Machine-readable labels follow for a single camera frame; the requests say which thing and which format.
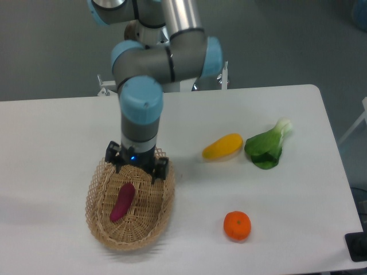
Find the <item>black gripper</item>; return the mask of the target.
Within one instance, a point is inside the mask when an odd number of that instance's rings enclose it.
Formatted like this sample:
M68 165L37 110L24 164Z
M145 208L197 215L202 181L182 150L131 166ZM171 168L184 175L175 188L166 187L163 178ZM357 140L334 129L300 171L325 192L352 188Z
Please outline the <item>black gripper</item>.
M115 167L115 172L120 173L123 166L130 165L140 168L147 174L151 174L151 184L157 179L166 180L168 175L168 158L155 159L155 148L146 152L135 152L133 148L120 148L120 145L110 141L106 149L105 161Z

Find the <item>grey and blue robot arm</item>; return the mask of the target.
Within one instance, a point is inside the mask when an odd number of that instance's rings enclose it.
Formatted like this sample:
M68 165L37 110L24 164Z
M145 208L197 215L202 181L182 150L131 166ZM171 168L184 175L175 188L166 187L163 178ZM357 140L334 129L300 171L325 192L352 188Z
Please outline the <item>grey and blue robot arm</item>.
M169 160L155 155L163 86L219 74L220 42L205 34L196 1L89 1L88 7L99 24L142 27L111 52L122 134L120 143L108 145L105 160L117 171L131 165L164 180Z

